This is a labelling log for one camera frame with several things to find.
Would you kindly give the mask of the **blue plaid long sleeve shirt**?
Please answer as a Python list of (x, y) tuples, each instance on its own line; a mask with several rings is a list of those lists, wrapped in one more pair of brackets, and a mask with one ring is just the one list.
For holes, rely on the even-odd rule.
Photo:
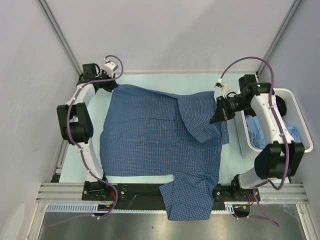
[(171, 221), (208, 220), (227, 124), (212, 124), (213, 91), (178, 95), (119, 85), (112, 93), (99, 156), (107, 176), (172, 175), (160, 193)]

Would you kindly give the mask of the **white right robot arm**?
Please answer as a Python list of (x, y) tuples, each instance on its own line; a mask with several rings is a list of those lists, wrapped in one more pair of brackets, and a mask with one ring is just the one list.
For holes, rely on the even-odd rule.
[(252, 109), (261, 126), (265, 144), (264, 149), (254, 160), (254, 166), (234, 177), (230, 188), (231, 196), (242, 201), (254, 190), (273, 180), (280, 179), (279, 185), (272, 184), (275, 190), (280, 190), (287, 177), (293, 176), (305, 152), (302, 143), (296, 143), (288, 132), (278, 110), (273, 83), (254, 82), (253, 74), (246, 74), (239, 79), (240, 93), (229, 96), (230, 86), (219, 78), (215, 88), (222, 94), (216, 98), (216, 110), (210, 123), (226, 122), (235, 117), (237, 112)]

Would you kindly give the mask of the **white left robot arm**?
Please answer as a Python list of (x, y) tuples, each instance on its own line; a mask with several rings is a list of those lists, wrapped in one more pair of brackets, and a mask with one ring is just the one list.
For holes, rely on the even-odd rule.
[(75, 93), (71, 99), (56, 108), (59, 129), (64, 140), (72, 145), (85, 169), (85, 180), (89, 183), (104, 178), (101, 164), (93, 148), (94, 126), (88, 105), (98, 90), (112, 92), (117, 86), (115, 71), (118, 65), (106, 60), (103, 69), (95, 63), (82, 66)]

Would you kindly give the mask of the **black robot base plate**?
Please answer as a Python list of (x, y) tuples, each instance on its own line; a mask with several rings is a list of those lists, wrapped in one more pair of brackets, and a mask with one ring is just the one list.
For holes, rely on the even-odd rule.
[[(172, 205), (172, 189), (172, 182), (166, 184), (121, 183), (113, 189), (100, 181), (86, 181), (83, 185), (81, 199), (86, 202), (103, 202), (105, 206), (99, 207), (99, 211), (110, 210), (114, 203), (108, 202), (117, 201), (115, 205), (117, 210), (166, 211), (168, 213), (169, 207)], [(210, 196), (213, 199), (212, 211), (227, 210), (225, 203), (235, 202), (237, 208), (244, 208), (244, 211), (249, 212), (250, 206), (261, 199), (258, 190), (242, 189), (237, 187), (235, 183), (231, 185), (218, 184)]]

